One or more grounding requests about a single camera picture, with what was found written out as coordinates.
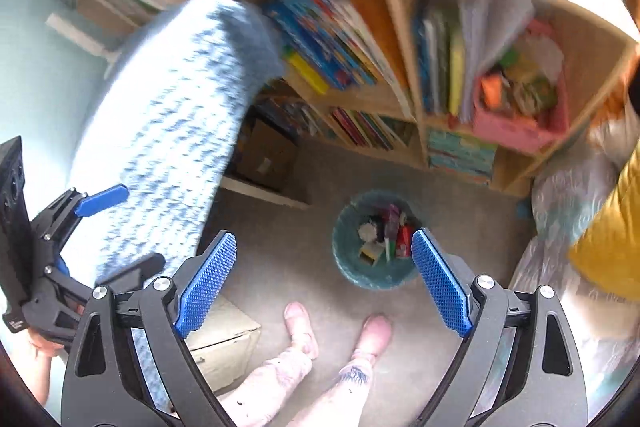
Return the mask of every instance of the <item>pink pants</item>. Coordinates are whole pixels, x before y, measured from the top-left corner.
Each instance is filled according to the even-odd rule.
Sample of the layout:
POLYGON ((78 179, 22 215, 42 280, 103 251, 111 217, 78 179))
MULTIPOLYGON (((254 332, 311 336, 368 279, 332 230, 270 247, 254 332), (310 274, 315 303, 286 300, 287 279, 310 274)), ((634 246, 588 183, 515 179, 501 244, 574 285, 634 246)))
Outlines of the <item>pink pants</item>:
MULTIPOLYGON (((289 348, 252 371, 220 403, 238 427, 262 427, 276 416, 309 371, 311 359, 289 348)), ((299 412, 288 427, 357 427, 372 376, 368 360, 351 360, 340 370, 335 385, 299 412)))

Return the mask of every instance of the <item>pink shoe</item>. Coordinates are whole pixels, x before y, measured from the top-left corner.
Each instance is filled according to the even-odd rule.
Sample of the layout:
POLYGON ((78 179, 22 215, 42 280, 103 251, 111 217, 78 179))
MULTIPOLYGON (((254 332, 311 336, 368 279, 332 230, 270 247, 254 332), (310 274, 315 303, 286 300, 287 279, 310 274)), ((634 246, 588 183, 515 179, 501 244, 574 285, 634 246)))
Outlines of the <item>pink shoe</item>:
POLYGON ((298 347, 311 360, 315 360, 320 350, 306 308, 299 302, 287 304, 284 308, 284 323, 289 331, 292 346, 298 347))
POLYGON ((371 365, 374 365, 386 346, 389 345, 392 330, 391 321, 385 315, 369 315, 362 327, 351 360, 367 359, 371 365))

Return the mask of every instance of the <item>cardboard box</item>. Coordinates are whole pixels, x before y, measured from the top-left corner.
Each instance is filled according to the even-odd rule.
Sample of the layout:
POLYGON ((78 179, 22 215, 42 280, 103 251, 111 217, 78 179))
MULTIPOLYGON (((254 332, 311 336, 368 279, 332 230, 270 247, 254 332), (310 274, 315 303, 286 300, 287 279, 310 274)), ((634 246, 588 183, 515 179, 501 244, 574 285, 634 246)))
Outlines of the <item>cardboard box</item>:
POLYGON ((259 337, 260 324, 219 295, 186 344, 211 390, 217 391, 245 374, 259 337))
POLYGON ((298 147, 261 120, 255 121, 236 172, 248 180, 282 190, 298 155, 298 147))

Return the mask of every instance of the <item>teal trash bin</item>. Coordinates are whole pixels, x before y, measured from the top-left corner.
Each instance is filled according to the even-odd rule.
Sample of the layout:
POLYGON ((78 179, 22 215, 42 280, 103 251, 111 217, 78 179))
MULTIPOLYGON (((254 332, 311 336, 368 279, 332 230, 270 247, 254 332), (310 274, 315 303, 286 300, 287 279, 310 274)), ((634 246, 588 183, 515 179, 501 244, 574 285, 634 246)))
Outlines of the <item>teal trash bin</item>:
POLYGON ((386 259, 380 259, 373 266, 359 259, 360 248, 364 241, 358 236, 358 228, 369 221, 369 216, 379 214, 390 204, 394 204, 404 212, 412 224, 417 227, 422 226, 422 221, 415 216, 409 204, 398 195, 386 190, 372 190, 356 196, 348 206, 343 208, 335 223, 332 237, 335 262, 343 275, 361 288, 389 290, 417 274, 411 258, 392 257, 390 263, 386 259))

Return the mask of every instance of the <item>child's leg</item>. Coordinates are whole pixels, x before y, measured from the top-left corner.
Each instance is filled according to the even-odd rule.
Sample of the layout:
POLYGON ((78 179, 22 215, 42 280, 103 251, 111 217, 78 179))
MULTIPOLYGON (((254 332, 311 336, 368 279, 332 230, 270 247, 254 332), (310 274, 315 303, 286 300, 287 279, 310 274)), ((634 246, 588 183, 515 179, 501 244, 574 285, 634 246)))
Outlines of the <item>child's leg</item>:
POLYGON ((285 324, 291 346, 252 371, 242 384, 220 399, 238 427, 262 427, 278 413, 285 400, 311 371, 318 343, 309 316, 300 303, 287 305, 285 324))
POLYGON ((338 382, 298 413, 288 427, 357 427, 369 396, 373 365, 390 339, 391 323, 383 315, 369 317, 338 382))
POLYGON ((253 370, 244 382, 220 399, 238 427, 262 427, 270 422, 296 386, 311 371, 311 359, 289 347, 253 370))
POLYGON ((369 396, 373 369, 368 360, 351 360, 338 382, 301 411, 288 427, 356 427, 369 396))

